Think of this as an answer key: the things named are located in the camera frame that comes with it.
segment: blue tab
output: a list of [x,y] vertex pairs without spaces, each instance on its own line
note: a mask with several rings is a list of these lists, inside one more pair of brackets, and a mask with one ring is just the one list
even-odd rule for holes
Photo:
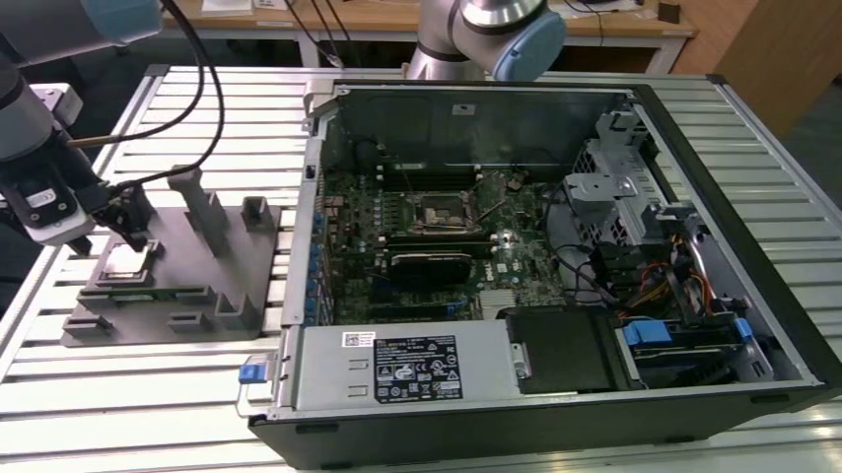
[[633,347],[641,343],[641,337],[637,334],[637,330],[631,325],[622,327],[622,334],[626,337],[626,344]]
[[646,343],[670,343],[673,336],[667,324],[661,320],[635,320],[622,327],[630,347]]
[[754,337],[754,332],[751,331],[751,325],[749,325],[749,320],[739,317],[734,320],[734,325],[737,326],[737,331],[739,332],[739,336],[742,337],[742,341],[746,342]]
[[266,382],[266,364],[239,367],[239,383],[259,384]]

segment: cable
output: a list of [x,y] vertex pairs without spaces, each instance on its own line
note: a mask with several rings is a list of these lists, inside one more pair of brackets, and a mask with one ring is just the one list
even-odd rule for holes
[[570,7],[570,9],[574,12],[578,13],[593,13],[597,15],[597,23],[601,26],[601,47],[603,47],[603,45],[606,44],[606,30],[603,29],[603,14],[605,13],[618,13],[619,10],[618,9],[613,9],[613,10],[594,10],[594,8],[591,7],[591,5],[589,5],[587,3],[583,3],[585,7],[587,8],[587,10],[579,10],[573,3],[570,3],[569,0],[565,0],[565,3],[567,4],[567,6]]
[[134,135],[106,135],[106,136],[95,136],[92,138],[79,138],[76,140],[70,140],[66,143],[66,146],[71,149],[83,149],[83,148],[94,148],[98,146],[115,145],[118,143],[126,143],[127,141],[140,140],[143,138],[148,138],[158,133],[167,131],[175,125],[184,121],[184,118],[194,112],[196,106],[199,105],[199,100],[206,93],[206,68],[202,64],[202,60],[199,56],[194,54],[196,58],[196,67],[199,68],[199,87],[196,89],[196,95],[194,96],[192,101],[187,105],[187,108],[182,111],[182,113],[172,118],[167,123],[155,128],[143,131],[143,133],[136,133]]
[[208,50],[206,49],[206,45],[202,42],[199,35],[196,34],[196,30],[194,29],[194,26],[191,25],[190,20],[187,19],[187,16],[182,12],[182,9],[175,3],[175,0],[160,0],[160,3],[167,7],[167,10],[170,11],[172,18],[175,19],[175,23],[182,29],[182,32],[184,32],[184,35],[187,36],[187,40],[190,42],[191,48],[194,49],[194,53],[196,54],[196,57],[200,59],[200,62],[208,66],[208,70],[211,71],[211,78],[214,79],[214,87],[216,89],[216,98],[219,102],[219,113],[220,113],[218,126],[216,126],[216,133],[214,135],[214,138],[211,139],[211,144],[208,145],[208,149],[206,150],[204,154],[202,155],[202,157],[199,158],[199,160],[196,160],[194,164],[176,168],[176,169],[167,170],[164,172],[159,172],[140,179],[120,182],[115,186],[115,194],[123,192],[128,188],[143,185],[147,182],[152,182],[154,180],[159,180],[166,177],[171,177],[172,175],[178,175],[184,172],[190,172],[194,169],[198,169],[199,166],[204,163],[204,161],[211,157],[211,155],[216,151],[216,147],[220,144],[220,139],[223,138],[223,131],[226,129],[226,96],[223,94],[223,83],[220,82],[220,76],[216,71],[216,66],[211,63],[211,59],[208,57]]
[[292,3],[290,3],[290,0],[284,0],[284,4],[287,4],[287,10],[290,10],[290,14],[292,15],[292,18],[295,19],[295,23],[299,24],[299,28],[302,29],[302,32],[304,32],[307,39],[311,41],[311,43],[316,47],[316,51],[322,54],[322,56],[326,57],[327,62],[330,62],[330,64],[332,64],[339,69],[343,69],[345,65],[342,64],[342,60],[339,59],[339,57],[326,52],[323,48],[319,46],[319,42],[314,39],[314,36],[311,35],[310,30],[304,26],[304,22],[302,22],[302,17],[299,17],[299,14],[296,13],[295,8],[292,8]]
[[622,305],[619,303],[619,301],[617,300],[617,298],[606,290],[606,288],[603,288],[598,284],[598,282],[594,280],[594,278],[591,278],[591,276],[589,276],[583,271],[577,269],[577,267],[573,264],[570,264],[565,258],[562,258],[562,256],[558,254],[557,248],[554,248],[553,244],[550,243],[550,207],[553,207],[553,202],[555,202],[555,196],[561,192],[563,186],[565,186],[565,181],[561,181],[558,183],[558,185],[555,186],[555,189],[550,193],[550,201],[547,202],[547,206],[543,209],[543,237],[545,237],[547,246],[550,247],[550,250],[553,251],[554,255],[558,257],[558,261],[559,261],[559,263],[562,263],[562,266],[565,266],[570,271],[573,271],[573,273],[578,277],[581,277],[585,280],[585,282],[589,283],[591,285],[591,287],[601,293],[601,296],[603,297],[603,300],[606,301],[606,304],[609,304],[609,305]]
[[359,48],[357,47],[357,43],[351,40],[351,35],[347,32],[347,28],[345,27],[345,23],[342,22],[342,18],[339,17],[339,13],[332,7],[332,3],[330,0],[326,0],[327,7],[330,8],[330,12],[332,13],[332,17],[336,18],[336,22],[339,23],[339,27],[342,28],[342,33],[345,34],[345,40],[349,42],[351,47],[351,52],[354,53],[354,62],[357,62],[357,67],[363,67],[362,55],[359,54]]
[[24,278],[18,276],[0,276],[0,284],[24,284]]
[[314,10],[316,11],[316,15],[319,15],[319,20],[322,21],[322,26],[326,27],[327,42],[330,42],[330,48],[332,49],[332,55],[339,57],[339,49],[336,48],[336,41],[332,39],[332,31],[330,30],[330,26],[327,25],[326,16],[322,14],[322,8],[319,8],[318,1],[316,0],[311,0],[311,5],[314,5]]

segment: metal slotted table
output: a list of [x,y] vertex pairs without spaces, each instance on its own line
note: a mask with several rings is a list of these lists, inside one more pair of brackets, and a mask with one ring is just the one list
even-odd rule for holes
[[[290,469],[252,436],[235,401],[239,365],[250,355],[278,348],[307,142],[304,85],[316,78],[398,79],[399,72],[363,70],[339,76],[319,69],[224,68],[220,76],[230,124],[218,153],[203,166],[203,185],[219,191],[224,205],[235,205],[244,195],[264,195],[284,208],[263,335],[250,342],[66,349],[59,345],[62,323],[96,261],[74,257],[67,249],[46,249],[0,322],[4,472]],[[146,129],[175,116],[191,100],[196,79],[190,67],[144,77],[116,131]],[[543,80],[653,86],[830,345],[842,353],[840,212],[730,88],[693,76],[554,74]],[[216,98],[212,90],[207,94],[184,124],[103,151],[96,168],[107,178],[124,180],[198,158],[216,128]],[[682,197],[677,175],[669,168],[665,174]],[[147,189],[154,205],[179,205],[166,182]],[[98,253],[107,234],[100,231],[92,239]],[[247,397],[252,404],[267,402],[268,388],[250,389]],[[841,471],[840,440],[842,406],[828,402],[761,418],[705,441],[386,469]]]

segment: motherboard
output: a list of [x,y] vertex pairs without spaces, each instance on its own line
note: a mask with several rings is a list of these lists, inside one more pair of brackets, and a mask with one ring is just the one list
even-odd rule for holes
[[565,304],[541,227],[547,184],[518,169],[477,170],[462,189],[401,174],[326,176],[332,324]]

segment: power supply label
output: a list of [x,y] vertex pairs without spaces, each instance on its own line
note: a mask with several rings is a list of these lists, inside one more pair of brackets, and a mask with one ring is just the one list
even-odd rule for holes
[[377,339],[374,384],[381,404],[462,399],[457,337]]

